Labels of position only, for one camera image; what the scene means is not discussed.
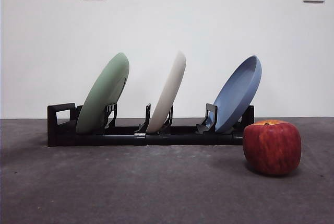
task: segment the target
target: green plate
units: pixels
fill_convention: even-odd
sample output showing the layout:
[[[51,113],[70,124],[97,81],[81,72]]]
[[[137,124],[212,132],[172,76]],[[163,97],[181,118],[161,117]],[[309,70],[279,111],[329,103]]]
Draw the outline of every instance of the green plate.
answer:
[[[128,75],[129,61],[124,53],[119,53],[109,61],[90,89],[78,118],[78,134],[86,134],[103,126],[105,107],[117,103]]]

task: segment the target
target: gray floor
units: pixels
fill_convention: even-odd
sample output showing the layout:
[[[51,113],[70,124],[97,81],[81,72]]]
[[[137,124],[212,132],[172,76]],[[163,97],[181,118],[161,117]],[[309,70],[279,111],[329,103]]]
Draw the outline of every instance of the gray floor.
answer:
[[[301,164],[269,177],[242,146],[49,148],[46,120],[2,120],[1,223],[334,223],[334,118],[288,121]]]

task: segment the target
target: dish rack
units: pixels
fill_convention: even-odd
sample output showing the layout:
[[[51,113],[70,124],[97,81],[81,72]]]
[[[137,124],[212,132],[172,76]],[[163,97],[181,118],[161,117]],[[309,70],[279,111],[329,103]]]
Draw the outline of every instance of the dish rack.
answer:
[[[174,126],[173,107],[167,120],[154,134],[146,133],[150,116],[151,104],[145,109],[145,121],[138,126],[118,126],[117,104],[105,107],[103,127],[89,134],[77,134],[76,123],[82,106],[74,103],[50,105],[47,107],[47,145],[54,146],[106,146],[106,145],[242,145],[243,130],[254,123],[254,107],[248,106],[241,120],[225,133],[216,133],[218,108],[206,104],[206,116],[201,124],[194,126]],[[70,119],[58,124],[57,112],[69,110]],[[212,123],[208,125],[209,113],[212,113]]]

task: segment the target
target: apple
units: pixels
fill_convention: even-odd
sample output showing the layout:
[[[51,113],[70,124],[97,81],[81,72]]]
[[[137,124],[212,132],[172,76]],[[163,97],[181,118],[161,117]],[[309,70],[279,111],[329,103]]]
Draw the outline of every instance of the apple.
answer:
[[[283,175],[299,165],[301,137],[298,129],[289,122],[259,121],[244,129],[243,149],[255,170]]]

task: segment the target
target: plate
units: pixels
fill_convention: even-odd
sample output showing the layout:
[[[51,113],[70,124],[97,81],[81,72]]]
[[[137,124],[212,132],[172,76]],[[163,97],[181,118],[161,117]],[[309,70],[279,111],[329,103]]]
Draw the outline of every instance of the plate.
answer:
[[[180,87],[184,70],[186,68],[186,62],[184,54],[182,52],[178,52],[165,86],[160,94],[156,109],[154,110],[153,116],[149,121],[146,129],[147,133],[157,132],[165,122]]]
[[[218,94],[214,105],[218,107],[215,131],[224,133],[240,119],[260,84],[262,67],[256,56],[246,59],[231,75]],[[209,114],[207,125],[213,121]]]
[[[124,53],[119,53],[109,61],[90,89],[77,121],[78,134],[104,125],[105,107],[117,103],[128,75],[129,61]]]

